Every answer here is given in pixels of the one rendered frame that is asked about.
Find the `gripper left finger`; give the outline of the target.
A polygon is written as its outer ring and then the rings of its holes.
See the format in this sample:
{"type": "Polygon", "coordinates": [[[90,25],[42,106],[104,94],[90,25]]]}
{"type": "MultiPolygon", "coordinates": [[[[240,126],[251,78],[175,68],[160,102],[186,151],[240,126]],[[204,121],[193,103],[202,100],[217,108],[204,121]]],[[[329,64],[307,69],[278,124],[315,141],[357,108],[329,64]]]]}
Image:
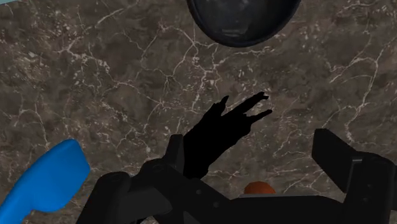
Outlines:
{"type": "Polygon", "coordinates": [[[138,174],[109,172],[96,182],[76,224],[216,224],[230,204],[199,179],[183,176],[183,136],[169,139],[162,158],[145,162],[138,174]]]}

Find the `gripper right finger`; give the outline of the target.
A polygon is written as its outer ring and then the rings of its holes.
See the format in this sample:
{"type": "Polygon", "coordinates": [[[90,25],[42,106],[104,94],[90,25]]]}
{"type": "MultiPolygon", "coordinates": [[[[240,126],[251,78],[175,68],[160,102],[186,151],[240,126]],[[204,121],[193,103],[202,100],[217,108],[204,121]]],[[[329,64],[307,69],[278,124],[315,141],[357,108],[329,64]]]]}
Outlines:
{"type": "Polygon", "coordinates": [[[397,204],[397,165],[357,151],[328,129],[316,129],[312,158],[345,193],[338,224],[389,224],[397,204]]]}

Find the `blue rounded plastic object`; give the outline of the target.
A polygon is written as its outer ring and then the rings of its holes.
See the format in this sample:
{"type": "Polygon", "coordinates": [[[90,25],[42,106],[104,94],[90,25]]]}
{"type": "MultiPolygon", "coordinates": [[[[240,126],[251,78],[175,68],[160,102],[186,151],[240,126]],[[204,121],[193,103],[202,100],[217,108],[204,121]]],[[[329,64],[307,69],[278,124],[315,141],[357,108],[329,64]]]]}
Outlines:
{"type": "Polygon", "coordinates": [[[66,139],[39,157],[0,205],[0,224],[21,224],[37,210],[52,213],[78,192],[90,172],[79,143],[66,139]]]}

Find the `orange round fruit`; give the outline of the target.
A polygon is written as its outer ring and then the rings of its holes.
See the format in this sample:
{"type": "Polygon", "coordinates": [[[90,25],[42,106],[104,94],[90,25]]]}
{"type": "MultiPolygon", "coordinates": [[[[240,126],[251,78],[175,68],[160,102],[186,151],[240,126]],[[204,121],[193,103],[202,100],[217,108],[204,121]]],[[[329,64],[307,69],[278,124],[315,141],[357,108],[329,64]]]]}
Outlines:
{"type": "Polygon", "coordinates": [[[275,194],[276,191],[266,182],[254,181],[244,188],[244,194],[275,194]]]}

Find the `dark glossy bowl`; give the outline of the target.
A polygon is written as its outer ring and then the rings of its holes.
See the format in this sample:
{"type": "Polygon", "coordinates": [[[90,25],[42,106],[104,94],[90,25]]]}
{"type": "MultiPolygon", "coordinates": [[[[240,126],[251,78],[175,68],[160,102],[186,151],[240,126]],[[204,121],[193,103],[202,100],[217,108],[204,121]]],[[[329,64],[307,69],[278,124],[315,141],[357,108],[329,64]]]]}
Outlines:
{"type": "Polygon", "coordinates": [[[262,43],[296,13],[301,0],[185,0],[195,23],[213,41],[232,48],[262,43]]]}

